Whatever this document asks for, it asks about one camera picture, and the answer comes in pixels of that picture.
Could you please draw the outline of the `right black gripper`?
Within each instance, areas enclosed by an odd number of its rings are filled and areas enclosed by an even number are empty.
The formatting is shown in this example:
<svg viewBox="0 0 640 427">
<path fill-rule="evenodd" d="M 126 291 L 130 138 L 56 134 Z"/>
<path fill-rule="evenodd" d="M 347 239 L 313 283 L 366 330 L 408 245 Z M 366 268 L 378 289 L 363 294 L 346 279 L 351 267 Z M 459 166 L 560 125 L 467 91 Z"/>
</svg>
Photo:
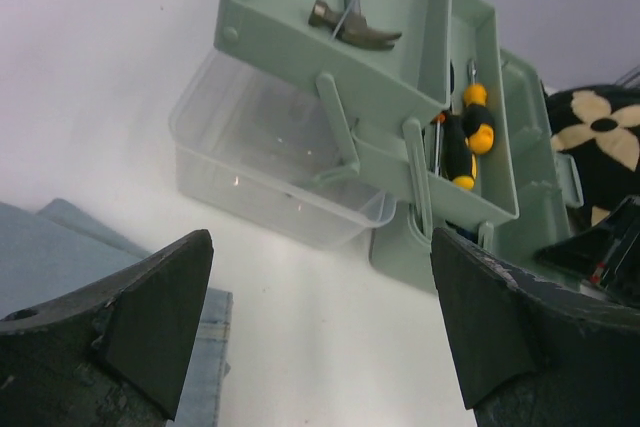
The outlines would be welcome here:
<svg viewBox="0 0 640 427">
<path fill-rule="evenodd" d="M 616 302 L 639 306 L 639 197 L 627 196 L 595 226 L 538 249 L 534 260 L 581 277 Z"/>
</svg>

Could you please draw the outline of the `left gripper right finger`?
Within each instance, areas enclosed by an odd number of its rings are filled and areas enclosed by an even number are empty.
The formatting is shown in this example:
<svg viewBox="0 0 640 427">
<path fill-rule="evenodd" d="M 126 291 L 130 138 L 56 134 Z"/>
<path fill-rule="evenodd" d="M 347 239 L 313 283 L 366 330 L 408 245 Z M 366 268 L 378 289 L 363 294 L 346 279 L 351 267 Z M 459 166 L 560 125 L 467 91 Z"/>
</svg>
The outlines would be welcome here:
<svg viewBox="0 0 640 427">
<path fill-rule="evenodd" d="M 639 312 L 433 232 L 431 266 L 463 403 L 479 426 L 636 426 Z"/>
</svg>

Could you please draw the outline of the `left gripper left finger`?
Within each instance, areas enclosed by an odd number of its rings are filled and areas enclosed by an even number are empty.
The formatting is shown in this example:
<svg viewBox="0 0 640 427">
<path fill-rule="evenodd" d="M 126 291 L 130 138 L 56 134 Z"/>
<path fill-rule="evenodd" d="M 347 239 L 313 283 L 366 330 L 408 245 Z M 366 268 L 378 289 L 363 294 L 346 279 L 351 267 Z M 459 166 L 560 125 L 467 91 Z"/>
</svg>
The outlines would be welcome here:
<svg viewBox="0 0 640 427">
<path fill-rule="evenodd" d="M 174 420 L 214 247 L 195 230 L 145 259 L 1 321 L 4 426 Z"/>
</svg>

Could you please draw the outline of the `small yellow black screwdriver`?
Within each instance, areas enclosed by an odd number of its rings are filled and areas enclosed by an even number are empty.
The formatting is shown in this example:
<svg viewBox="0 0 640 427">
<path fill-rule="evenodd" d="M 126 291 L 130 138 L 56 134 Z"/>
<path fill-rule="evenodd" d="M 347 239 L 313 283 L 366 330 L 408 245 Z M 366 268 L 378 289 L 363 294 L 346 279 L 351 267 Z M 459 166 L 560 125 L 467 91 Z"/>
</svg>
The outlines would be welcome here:
<svg viewBox="0 0 640 427">
<path fill-rule="evenodd" d="M 462 129 L 462 121 L 450 110 L 434 118 L 435 153 L 433 171 L 453 184 L 472 190 L 476 183 L 477 162 Z"/>
</svg>

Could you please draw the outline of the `green plastic tool box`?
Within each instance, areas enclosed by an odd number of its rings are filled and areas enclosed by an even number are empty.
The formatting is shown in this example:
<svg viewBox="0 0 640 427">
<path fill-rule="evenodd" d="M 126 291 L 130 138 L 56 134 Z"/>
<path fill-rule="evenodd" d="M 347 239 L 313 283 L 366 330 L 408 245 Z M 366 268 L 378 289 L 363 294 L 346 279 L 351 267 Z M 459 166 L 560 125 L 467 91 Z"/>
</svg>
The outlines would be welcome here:
<svg viewBox="0 0 640 427">
<path fill-rule="evenodd" d="M 344 0 L 324 0 L 334 11 Z M 554 153 L 535 71 L 500 48 L 482 0 L 360 0 L 392 50 L 332 39 L 315 0 L 219 0 L 214 48 L 170 120 L 179 191 L 320 249 L 371 231 L 371 264 L 433 289 L 435 228 L 567 286 L 534 253 L 566 239 L 574 162 Z M 472 190 L 433 171 L 442 111 L 463 117 L 467 64 L 495 142 Z"/>
</svg>

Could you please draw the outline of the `black handled claw hammer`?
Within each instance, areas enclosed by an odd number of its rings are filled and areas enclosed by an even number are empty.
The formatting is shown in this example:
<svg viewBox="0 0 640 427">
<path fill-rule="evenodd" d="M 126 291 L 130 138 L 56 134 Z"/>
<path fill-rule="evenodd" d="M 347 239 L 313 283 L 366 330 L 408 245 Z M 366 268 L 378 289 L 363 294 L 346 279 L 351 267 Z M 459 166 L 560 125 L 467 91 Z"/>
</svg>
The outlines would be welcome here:
<svg viewBox="0 0 640 427">
<path fill-rule="evenodd" d="M 365 50 L 392 50 L 401 32 L 387 32 L 368 25 L 360 0 L 344 0 L 344 10 L 334 11 L 324 0 L 315 0 L 307 23 L 331 30 L 332 39 Z"/>
</svg>

